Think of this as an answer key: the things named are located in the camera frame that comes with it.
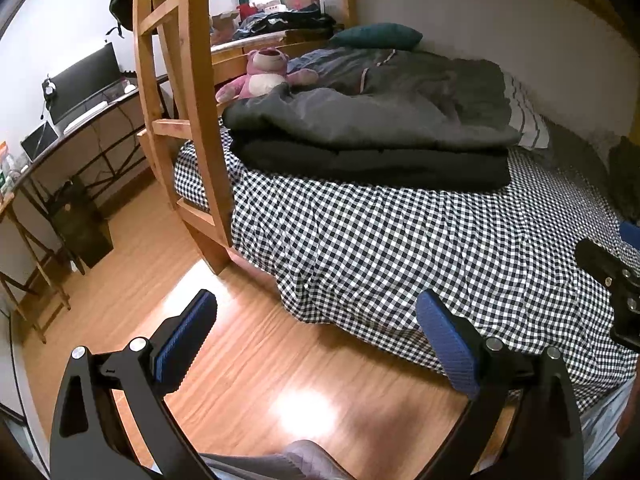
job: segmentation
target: black and white gingham sheet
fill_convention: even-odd
[[[235,247],[276,277],[304,322],[334,323],[370,344],[442,371],[415,319],[430,287],[454,314],[512,349],[564,353],[583,411],[634,373],[636,355],[609,338],[609,294],[577,268],[589,237],[632,268],[603,196],[572,170],[510,151],[511,185],[491,194],[318,182],[248,170],[229,151]],[[193,143],[175,166],[176,191],[207,200]]]

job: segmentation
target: computer monitor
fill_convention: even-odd
[[[78,105],[112,86],[121,76],[113,44],[107,43],[100,50],[52,77],[56,95],[49,108],[51,121],[58,124]]]
[[[52,145],[58,139],[58,134],[54,131],[49,123],[44,123],[38,126],[37,129],[24,139],[20,145],[24,152],[29,157],[31,162],[34,162],[50,145]]]

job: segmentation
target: metal screw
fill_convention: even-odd
[[[550,346],[546,349],[546,354],[551,357],[553,360],[559,359],[562,357],[562,354],[555,346]]]
[[[84,355],[84,352],[86,351],[86,349],[84,348],[84,346],[77,346],[74,348],[74,350],[71,352],[71,357],[73,359],[79,359]]]
[[[146,339],[143,337],[137,337],[131,343],[129,343],[129,348],[134,352],[140,352],[146,346]]]
[[[500,350],[502,350],[502,347],[504,346],[502,344],[502,341],[500,341],[497,337],[490,337],[484,342],[484,344],[492,352],[499,352]]]

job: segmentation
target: plush toy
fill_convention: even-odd
[[[216,93],[216,101],[225,103],[236,96],[241,99],[268,94],[279,84],[291,86],[313,85],[318,81],[318,72],[303,68],[287,75],[289,57],[277,48],[252,50],[247,55],[246,75],[224,85]]]

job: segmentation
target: bear's white belly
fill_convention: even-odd
[[[249,79],[249,92],[254,97],[265,95],[271,92],[279,84],[287,80],[280,74],[256,74]]]

